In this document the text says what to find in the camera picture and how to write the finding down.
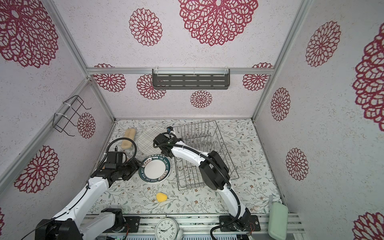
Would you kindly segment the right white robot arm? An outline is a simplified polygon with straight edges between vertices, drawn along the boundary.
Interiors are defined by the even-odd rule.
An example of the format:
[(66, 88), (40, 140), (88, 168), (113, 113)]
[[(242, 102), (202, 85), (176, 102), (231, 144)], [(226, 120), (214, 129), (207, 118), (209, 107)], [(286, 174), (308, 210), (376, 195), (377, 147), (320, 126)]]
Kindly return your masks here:
[(213, 227), (213, 231), (233, 226), (240, 231), (247, 228), (251, 218), (250, 210), (240, 201), (231, 183), (229, 168), (216, 151), (210, 153), (194, 149), (177, 138), (173, 131), (157, 135), (153, 147), (159, 148), (163, 155), (170, 158), (181, 158), (198, 167), (204, 183), (217, 192), (227, 205), (231, 219)]

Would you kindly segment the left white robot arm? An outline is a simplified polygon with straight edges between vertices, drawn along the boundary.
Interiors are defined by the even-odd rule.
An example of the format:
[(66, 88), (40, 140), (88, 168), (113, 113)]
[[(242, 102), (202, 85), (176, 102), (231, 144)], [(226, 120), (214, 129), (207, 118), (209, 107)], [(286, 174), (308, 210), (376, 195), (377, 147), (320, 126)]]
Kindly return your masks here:
[(82, 225), (82, 222), (93, 204), (114, 182), (129, 180), (140, 166), (135, 157), (122, 162), (116, 152), (106, 151), (102, 164), (73, 200), (53, 218), (38, 223), (33, 230), (35, 239), (94, 240), (105, 231), (123, 232), (127, 221), (118, 208), (106, 208), (87, 224)]

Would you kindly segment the white blue grid plate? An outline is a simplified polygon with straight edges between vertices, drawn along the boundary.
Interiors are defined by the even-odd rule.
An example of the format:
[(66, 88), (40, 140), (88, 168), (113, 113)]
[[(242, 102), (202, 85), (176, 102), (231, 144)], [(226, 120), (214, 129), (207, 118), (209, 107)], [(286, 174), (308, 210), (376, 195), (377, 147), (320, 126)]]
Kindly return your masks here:
[(164, 129), (162, 128), (147, 128), (138, 131), (135, 142), (138, 148), (138, 155), (141, 158), (161, 153), (159, 148), (153, 147), (153, 140), (163, 132)]

